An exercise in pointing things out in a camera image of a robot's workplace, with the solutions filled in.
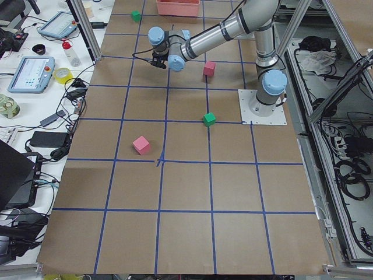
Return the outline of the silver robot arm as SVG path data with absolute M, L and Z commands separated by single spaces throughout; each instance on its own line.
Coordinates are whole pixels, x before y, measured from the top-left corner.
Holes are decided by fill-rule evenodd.
M 254 34 L 259 88 L 248 106 L 256 116 L 271 116 L 280 105 L 278 99 L 287 85 L 287 78 L 277 65 L 280 56 L 273 27 L 277 7 L 277 1 L 244 1 L 220 23 L 194 36 L 187 30 L 165 31 L 152 27 L 147 35 L 152 46 L 152 59 L 148 63 L 179 72 L 186 62 L 225 42 L 243 34 Z

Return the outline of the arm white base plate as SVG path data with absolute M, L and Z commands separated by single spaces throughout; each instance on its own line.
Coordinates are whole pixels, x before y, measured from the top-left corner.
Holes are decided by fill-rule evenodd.
M 239 89 L 241 123 L 244 125 L 287 125 L 280 98 L 273 105 L 263 105 L 256 98 L 257 90 Z

